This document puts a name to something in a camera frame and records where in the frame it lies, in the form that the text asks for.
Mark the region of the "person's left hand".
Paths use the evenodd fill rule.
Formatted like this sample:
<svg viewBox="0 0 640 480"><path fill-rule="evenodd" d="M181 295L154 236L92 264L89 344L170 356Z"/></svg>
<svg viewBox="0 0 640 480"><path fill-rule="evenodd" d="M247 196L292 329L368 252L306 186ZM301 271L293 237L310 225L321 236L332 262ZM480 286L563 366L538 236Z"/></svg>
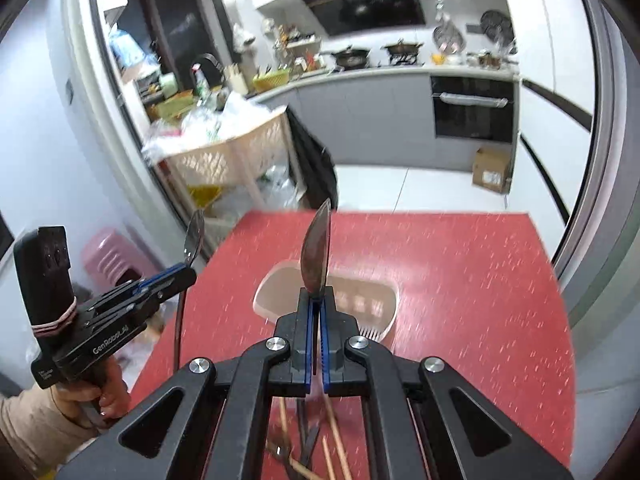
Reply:
<svg viewBox="0 0 640 480"><path fill-rule="evenodd" d="M71 422L94 426L84 406L94 408L104 422L120 419L129 412L130 395L122 379L122 368L114 356L102 363L103 378L95 382L57 384L51 389L55 406Z"/></svg>

